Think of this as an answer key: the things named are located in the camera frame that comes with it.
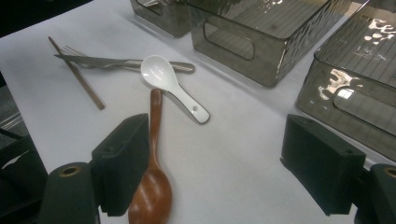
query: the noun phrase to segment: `clear plastic container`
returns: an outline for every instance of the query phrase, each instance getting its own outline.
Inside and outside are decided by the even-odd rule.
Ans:
[[[274,87],[348,10],[349,0],[188,0],[194,48]]]
[[[183,36],[191,29],[185,0],[131,0],[134,14],[173,36]]]
[[[396,5],[366,2],[315,52],[297,106],[396,161]]]

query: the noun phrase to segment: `knife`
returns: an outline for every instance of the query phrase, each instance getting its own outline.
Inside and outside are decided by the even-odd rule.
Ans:
[[[55,54],[56,57],[61,58],[68,62],[86,64],[94,67],[126,67],[136,71],[140,71],[140,65],[143,60],[135,59],[107,59],[107,58],[94,58],[88,56],[74,56]],[[170,62],[176,72],[193,73],[195,66],[191,63]]]

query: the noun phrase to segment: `wooden spoon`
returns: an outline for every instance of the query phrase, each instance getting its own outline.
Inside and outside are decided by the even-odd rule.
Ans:
[[[150,157],[148,169],[129,205],[130,224],[166,223],[172,206],[172,189],[168,178],[157,161],[157,143],[163,105],[162,92],[150,95]]]

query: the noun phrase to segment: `table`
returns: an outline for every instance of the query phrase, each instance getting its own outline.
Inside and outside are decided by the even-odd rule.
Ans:
[[[294,102],[313,50],[326,36],[274,89],[194,51],[190,34],[174,38],[138,18],[128,0],[95,0],[5,36],[0,69],[48,172],[90,161],[124,119],[149,113],[152,89],[136,72],[80,68],[105,102],[98,110],[66,64],[52,56],[48,36],[91,56],[157,54],[196,65],[194,74],[177,78],[211,114],[207,124],[195,122],[169,93],[163,97],[159,160],[174,192],[169,223],[353,223],[355,207],[349,216],[326,217],[279,161],[286,116],[301,114]],[[368,165],[384,160],[372,158]],[[127,216],[101,219],[128,223]]]

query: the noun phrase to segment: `chopstick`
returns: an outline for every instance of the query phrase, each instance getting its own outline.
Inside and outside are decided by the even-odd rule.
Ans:
[[[58,45],[55,43],[55,41],[50,36],[49,36],[49,42],[53,45],[53,47],[55,47],[56,51],[58,51],[59,54],[62,54],[61,49],[58,47]],[[85,80],[85,78],[78,71],[78,69],[70,62],[68,62],[68,61],[64,61],[64,62],[67,64],[67,66],[70,68],[70,70],[72,70],[73,74],[75,75],[75,77],[77,78],[79,83],[82,85],[84,90],[90,95],[91,99],[96,104],[96,106],[100,110],[105,109],[105,105],[102,103],[100,98],[96,95],[96,93],[93,91],[93,89],[90,87],[88,82]]]

